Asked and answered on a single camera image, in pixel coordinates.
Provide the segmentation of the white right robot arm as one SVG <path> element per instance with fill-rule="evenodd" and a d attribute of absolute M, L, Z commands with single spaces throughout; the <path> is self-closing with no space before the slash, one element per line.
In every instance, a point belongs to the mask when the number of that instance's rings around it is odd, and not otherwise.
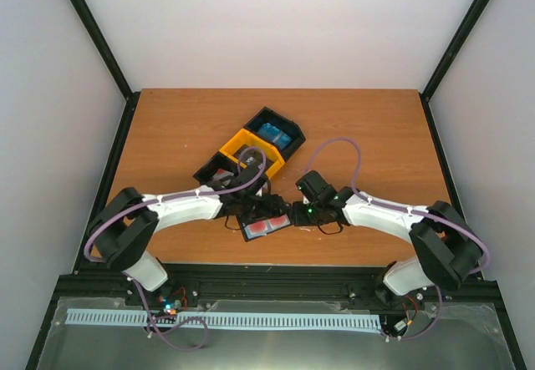
<path fill-rule="evenodd" d="M 489 258 L 455 209 L 440 200 L 428 207 L 404 205 L 344 188 L 330 200 L 292 203 L 291 221 L 296 226 L 362 226 L 411 244 L 415 256 L 395 262 L 382 276 L 381 285 L 396 296 L 428 286 L 457 290 Z"/>

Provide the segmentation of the yellow bin with black cards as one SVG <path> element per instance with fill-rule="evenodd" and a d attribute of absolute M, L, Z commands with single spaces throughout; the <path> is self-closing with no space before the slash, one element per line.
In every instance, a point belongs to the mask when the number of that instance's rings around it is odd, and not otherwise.
<path fill-rule="evenodd" d="M 274 144 L 246 129 L 240 129 L 219 152 L 236 165 L 240 165 L 241 169 L 253 163 L 260 165 L 265 162 L 264 172 L 269 179 L 285 164 L 282 154 Z"/>

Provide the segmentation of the red white card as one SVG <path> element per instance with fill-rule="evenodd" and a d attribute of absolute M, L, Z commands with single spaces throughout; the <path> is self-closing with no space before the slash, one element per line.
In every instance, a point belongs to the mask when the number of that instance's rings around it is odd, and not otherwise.
<path fill-rule="evenodd" d="M 255 222 L 247 227 L 247 232 L 250 238 L 257 238 L 265 236 L 268 233 L 269 227 L 266 220 Z"/>
<path fill-rule="evenodd" d="M 286 226 L 290 225 L 290 220 L 286 215 L 281 215 L 279 217 L 275 217 L 269 220 L 269 225 L 273 229 L 279 229 L 284 228 Z"/>

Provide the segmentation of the black bin with red cards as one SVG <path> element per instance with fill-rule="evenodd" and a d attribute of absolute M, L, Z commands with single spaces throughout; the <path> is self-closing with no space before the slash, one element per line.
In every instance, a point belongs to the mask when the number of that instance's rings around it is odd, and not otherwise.
<path fill-rule="evenodd" d="M 200 185 L 219 182 L 224 187 L 237 186 L 237 163 L 222 153 L 215 153 L 194 175 Z"/>

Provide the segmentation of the black card holder wallet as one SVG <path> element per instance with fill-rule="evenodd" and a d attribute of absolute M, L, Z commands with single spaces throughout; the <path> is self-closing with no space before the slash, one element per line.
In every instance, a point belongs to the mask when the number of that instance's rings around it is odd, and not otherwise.
<path fill-rule="evenodd" d="M 254 241 L 293 224 L 286 214 L 262 220 L 250 220 L 240 215 L 237 222 L 245 242 Z"/>

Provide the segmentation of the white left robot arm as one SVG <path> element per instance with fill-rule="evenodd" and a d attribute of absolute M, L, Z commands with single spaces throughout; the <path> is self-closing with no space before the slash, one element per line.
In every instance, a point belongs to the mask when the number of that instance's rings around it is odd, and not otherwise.
<path fill-rule="evenodd" d="M 195 220 L 229 216 L 249 225 L 279 217 L 285 207 L 279 195 L 261 195 L 251 186 L 228 189 L 209 183 L 167 195 L 142 195 L 126 188 L 89 226 L 84 256 L 136 281 L 145 289 L 145 296 L 161 306 L 172 299 L 174 285 L 160 261 L 147 251 L 155 233 Z"/>

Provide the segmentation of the black bin with blue cards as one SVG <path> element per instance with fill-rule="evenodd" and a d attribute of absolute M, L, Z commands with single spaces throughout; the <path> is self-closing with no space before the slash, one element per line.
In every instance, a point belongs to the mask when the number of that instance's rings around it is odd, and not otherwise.
<path fill-rule="evenodd" d="M 306 140 L 296 123 L 268 107 L 263 107 L 254 115 L 245 124 L 244 129 L 273 145 L 285 161 L 288 161 Z"/>

